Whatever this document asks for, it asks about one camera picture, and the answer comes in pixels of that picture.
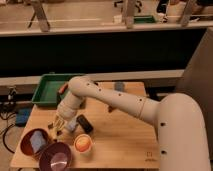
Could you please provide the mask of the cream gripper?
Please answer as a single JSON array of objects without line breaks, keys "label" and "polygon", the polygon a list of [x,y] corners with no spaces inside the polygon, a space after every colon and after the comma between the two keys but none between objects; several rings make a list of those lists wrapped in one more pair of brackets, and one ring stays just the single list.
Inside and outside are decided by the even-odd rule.
[{"label": "cream gripper", "polygon": [[53,120],[53,130],[52,135],[57,136],[59,132],[61,132],[64,127],[68,124],[69,119],[63,118],[60,115],[56,114]]}]

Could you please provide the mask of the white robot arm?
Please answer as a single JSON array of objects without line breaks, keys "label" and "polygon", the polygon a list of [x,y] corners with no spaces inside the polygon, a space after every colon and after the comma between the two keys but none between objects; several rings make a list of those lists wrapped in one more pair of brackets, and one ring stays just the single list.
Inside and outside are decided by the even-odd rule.
[{"label": "white robot arm", "polygon": [[113,106],[157,130],[159,171],[211,171],[205,120],[199,104],[183,93],[160,101],[99,87],[88,76],[68,82],[68,93],[59,103],[53,128],[60,130],[76,115],[86,97]]}]

